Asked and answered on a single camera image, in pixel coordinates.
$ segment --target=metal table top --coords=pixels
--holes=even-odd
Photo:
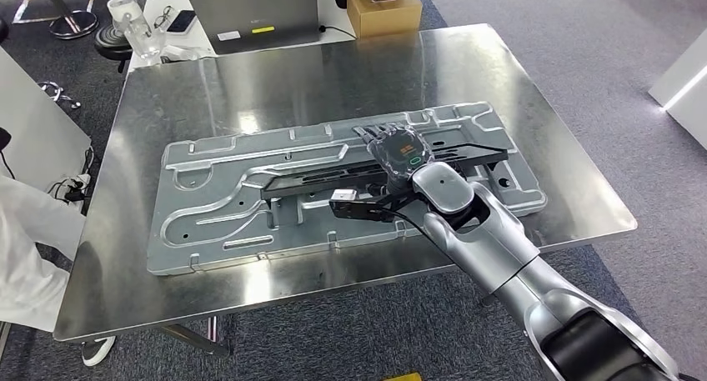
[[[450,268],[423,238],[173,277],[146,269],[171,142],[462,102],[490,102],[549,198],[523,218],[541,250],[636,227],[488,25],[140,68],[123,97],[54,338],[96,338]]]

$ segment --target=cardboard box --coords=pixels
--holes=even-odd
[[[411,33],[419,29],[422,17],[420,0],[346,0],[348,19],[359,38],[391,33]]]

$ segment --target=metal plate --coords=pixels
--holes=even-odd
[[[332,189],[261,198],[275,177],[371,160],[352,127],[380,123],[409,124],[439,149],[465,143],[507,149],[509,159],[493,170],[485,165],[463,168],[467,179],[484,184],[517,216],[547,203],[487,103],[171,143],[162,160],[148,270],[156,275],[191,273],[415,235],[417,230],[403,221],[335,218],[328,207]],[[479,149],[479,154],[488,151]],[[417,202],[403,212],[421,221],[425,210]]]

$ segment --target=glasses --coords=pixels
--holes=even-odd
[[[167,22],[167,20],[169,20],[169,14],[172,13],[172,10],[174,10],[174,8],[172,6],[167,6],[164,8],[164,11],[162,11],[162,15],[155,18],[155,23],[154,23],[155,29],[161,28],[162,25],[164,25]]]

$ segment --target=white shoe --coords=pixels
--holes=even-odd
[[[110,352],[110,348],[113,347],[114,343],[115,337],[101,338],[82,343],[81,357],[83,358],[83,364],[92,367],[101,363],[106,356],[108,356],[108,352]]]

